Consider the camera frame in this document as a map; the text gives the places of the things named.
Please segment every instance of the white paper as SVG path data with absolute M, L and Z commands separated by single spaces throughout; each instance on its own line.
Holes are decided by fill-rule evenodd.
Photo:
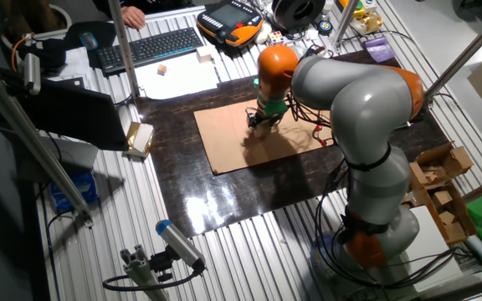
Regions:
M 87 55 L 87 48 L 85 47 L 68 50 L 66 52 L 66 65 L 57 76 L 48 79 L 55 81 L 72 79 L 76 75 L 84 77 L 85 85 L 90 87 L 90 89 L 97 90 L 94 80 L 91 80 L 92 73 L 90 72 L 89 56 Z
M 167 67 L 165 75 L 157 73 L 160 64 Z M 215 89 L 218 83 L 213 63 L 200 64 L 196 53 L 137 68 L 136 77 L 139 87 L 151 99 L 170 99 Z

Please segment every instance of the black keyboard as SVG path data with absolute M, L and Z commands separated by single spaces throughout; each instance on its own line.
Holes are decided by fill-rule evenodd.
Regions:
M 188 54 L 203 46 L 194 28 L 184 28 L 162 33 L 130 43 L 131 56 L 135 67 L 153 64 L 165 59 Z M 114 46 L 98 50 L 98 58 L 104 76 L 126 71 L 122 60 L 121 47 Z

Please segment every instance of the black mat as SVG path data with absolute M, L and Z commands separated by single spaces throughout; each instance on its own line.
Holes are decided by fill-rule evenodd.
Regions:
M 374 64 L 366 52 L 339 60 Z M 398 67 L 395 59 L 384 63 Z M 319 196 L 328 172 L 341 160 L 337 147 L 326 147 L 214 176 L 193 112 L 255 99 L 252 80 L 168 101 L 137 100 L 142 122 L 155 127 L 151 156 L 168 217 L 188 236 Z M 447 139 L 427 114 L 424 121 L 394 131 L 390 142 L 413 161 Z

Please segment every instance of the small box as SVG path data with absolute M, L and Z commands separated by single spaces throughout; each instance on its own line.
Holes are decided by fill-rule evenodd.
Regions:
M 450 225 L 444 225 L 444 227 L 450 239 L 461 242 L 466 240 L 467 236 L 460 222 L 454 222 Z
M 213 46 L 203 46 L 197 48 L 198 62 L 206 63 L 211 62 L 211 53 L 213 52 Z
M 433 195 L 433 199 L 440 203 L 440 205 L 442 206 L 449 204 L 449 202 L 453 200 L 453 198 L 451 197 L 451 195 L 449 195 L 449 192 L 447 191 L 435 192 Z
M 166 72 L 167 67 L 165 65 L 159 65 L 159 67 L 157 68 L 157 74 L 164 76 Z
M 451 214 L 451 212 L 442 212 L 438 216 L 444 225 L 451 225 L 455 221 L 455 215 Z
M 285 39 L 284 37 L 282 37 L 281 32 L 273 32 L 273 33 L 269 33 L 269 36 L 267 37 L 267 41 L 269 42 L 269 44 L 271 44 L 271 46 L 275 46 L 275 45 L 283 45 L 285 42 Z
M 127 142 L 130 149 L 124 154 L 146 158 L 151 148 L 151 138 L 153 137 L 153 125 L 131 122 L 130 129 L 127 131 Z
M 449 176 L 458 176 L 468 171 L 474 162 L 469 158 L 466 149 L 463 146 L 454 148 L 444 160 L 444 169 Z

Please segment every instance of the cardboard flap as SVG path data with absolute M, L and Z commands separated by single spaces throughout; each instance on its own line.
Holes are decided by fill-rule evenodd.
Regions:
M 440 161 L 440 165 L 443 163 L 445 155 L 447 155 L 453 148 L 453 141 L 448 142 L 445 145 L 435 147 L 430 150 L 426 150 L 419 154 L 416 158 L 416 162 L 421 165 L 427 165 L 430 161 Z

